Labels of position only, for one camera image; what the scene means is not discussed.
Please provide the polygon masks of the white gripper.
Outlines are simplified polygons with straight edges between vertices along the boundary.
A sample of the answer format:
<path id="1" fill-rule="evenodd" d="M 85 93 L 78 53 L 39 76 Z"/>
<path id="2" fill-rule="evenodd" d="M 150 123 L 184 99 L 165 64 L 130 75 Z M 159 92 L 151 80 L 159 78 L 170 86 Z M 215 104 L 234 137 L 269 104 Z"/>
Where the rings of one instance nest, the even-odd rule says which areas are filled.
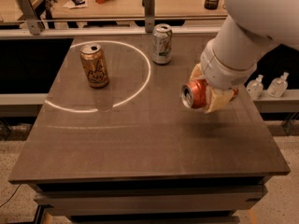
<path id="1" fill-rule="evenodd" d="M 201 54 L 201 63 L 194 66 L 190 76 L 190 81 L 206 78 L 207 83 L 213 87 L 206 91 L 205 113 L 223 109 L 235 95 L 230 89 L 243 86 L 257 67 L 255 63 L 241 70 L 228 67 L 217 58 L 213 45 L 214 39 L 206 44 Z"/>

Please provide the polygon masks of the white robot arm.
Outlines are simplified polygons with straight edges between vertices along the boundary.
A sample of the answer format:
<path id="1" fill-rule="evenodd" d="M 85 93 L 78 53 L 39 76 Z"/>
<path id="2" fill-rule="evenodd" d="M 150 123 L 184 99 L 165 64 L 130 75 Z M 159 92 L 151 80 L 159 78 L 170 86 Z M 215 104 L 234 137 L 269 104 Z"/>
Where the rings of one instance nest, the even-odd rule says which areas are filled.
<path id="1" fill-rule="evenodd" d="M 267 51 L 299 45 L 299 0 L 224 0 L 224 5 L 228 16 L 181 93 L 185 106 L 206 113 L 230 102 Z"/>

